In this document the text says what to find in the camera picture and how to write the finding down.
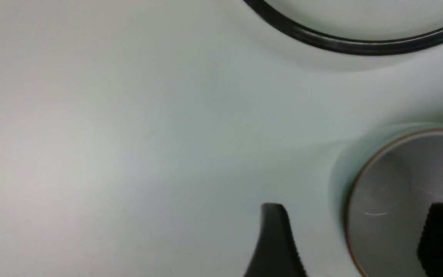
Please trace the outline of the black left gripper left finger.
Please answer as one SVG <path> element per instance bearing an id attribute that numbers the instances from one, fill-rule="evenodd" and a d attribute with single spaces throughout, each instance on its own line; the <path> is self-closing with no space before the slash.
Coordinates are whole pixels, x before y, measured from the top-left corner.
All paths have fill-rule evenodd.
<path id="1" fill-rule="evenodd" d="M 261 206 L 260 233 L 245 277 L 306 277 L 290 218 L 278 203 Z"/>

